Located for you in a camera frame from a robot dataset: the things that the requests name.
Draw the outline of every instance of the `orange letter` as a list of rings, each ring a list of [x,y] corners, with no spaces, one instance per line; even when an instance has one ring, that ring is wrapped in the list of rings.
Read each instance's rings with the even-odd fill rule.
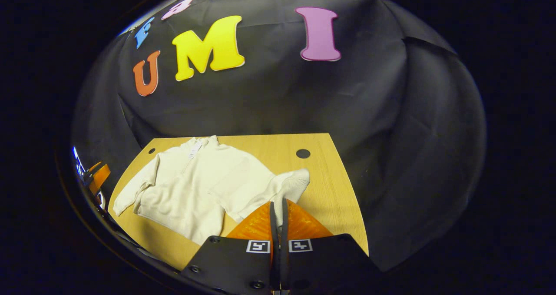
[[[147,57],[150,67],[149,71],[151,73],[151,81],[148,84],[145,84],[145,80],[143,79],[143,65],[145,65],[145,61],[140,61],[133,67],[135,88],[137,88],[137,93],[141,96],[153,94],[156,87],[159,85],[159,63],[157,62],[159,55],[160,51],[155,51]]]

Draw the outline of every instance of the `sweater sleeve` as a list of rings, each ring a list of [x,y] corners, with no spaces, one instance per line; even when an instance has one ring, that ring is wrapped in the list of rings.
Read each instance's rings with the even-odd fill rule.
[[[154,186],[159,163],[160,156],[157,154],[153,160],[139,170],[127,185],[124,186],[123,190],[114,201],[113,210],[116,215],[121,215],[126,208],[134,204],[139,194],[147,187]]]
[[[298,202],[309,183],[309,171],[305,168],[279,174],[270,180],[264,192],[254,196],[242,210],[232,216],[238,216],[239,221],[236,220],[236,222],[240,222],[262,204],[270,201],[274,202],[276,225],[282,226],[282,200],[286,198],[292,202]]]

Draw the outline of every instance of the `screw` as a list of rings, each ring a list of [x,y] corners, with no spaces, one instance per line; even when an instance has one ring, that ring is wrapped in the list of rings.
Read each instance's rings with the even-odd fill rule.
[[[251,282],[251,287],[254,288],[254,289],[262,289],[262,288],[265,287],[265,284],[262,283],[261,281],[254,281],[254,282]]]

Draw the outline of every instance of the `clothing tag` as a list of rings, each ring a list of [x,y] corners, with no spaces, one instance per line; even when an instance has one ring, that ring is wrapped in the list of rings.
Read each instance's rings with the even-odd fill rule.
[[[195,144],[195,146],[193,146],[193,148],[191,149],[191,152],[189,153],[189,159],[193,159],[193,157],[195,157],[195,155],[197,154],[197,151],[199,151],[201,149],[201,146],[203,146],[202,142],[197,142],[197,144]]]

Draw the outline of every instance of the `foam letter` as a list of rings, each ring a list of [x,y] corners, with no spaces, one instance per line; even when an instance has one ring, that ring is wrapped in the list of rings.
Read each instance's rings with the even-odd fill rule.
[[[175,79],[182,81],[193,77],[193,69],[189,67],[189,60],[199,73],[204,73],[213,53],[210,67],[212,70],[224,70],[244,65],[245,58],[238,53],[236,41],[236,26],[242,20],[241,16],[228,16],[215,21],[205,36],[201,39],[189,30],[179,34],[172,40],[177,53],[177,73]]]
[[[147,35],[149,35],[147,33],[147,31],[151,28],[151,21],[155,19],[154,17],[152,17],[151,19],[149,19],[138,31],[137,34],[135,34],[135,38],[137,39],[137,48],[139,48],[139,46],[141,46],[141,44],[143,43],[143,41],[145,41],[145,38],[147,37]]]
[[[308,61],[337,61],[341,53],[334,47],[332,19],[338,17],[335,12],[318,7],[299,7],[295,11],[305,20],[307,47],[301,51],[301,57]]]
[[[174,5],[167,13],[162,16],[161,20],[167,19],[172,15],[177,13],[183,12],[187,7],[191,6],[191,2],[193,0],[184,0],[183,2],[179,2],[178,4]]]
[[[149,62],[149,71],[151,73],[151,81],[145,84],[143,79],[143,65],[145,61],[140,61],[133,67],[133,73],[135,74],[135,88],[137,93],[141,96],[151,95],[155,92],[156,87],[159,85],[159,63],[157,61],[160,55],[160,51],[155,51],[149,57],[147,61]]]

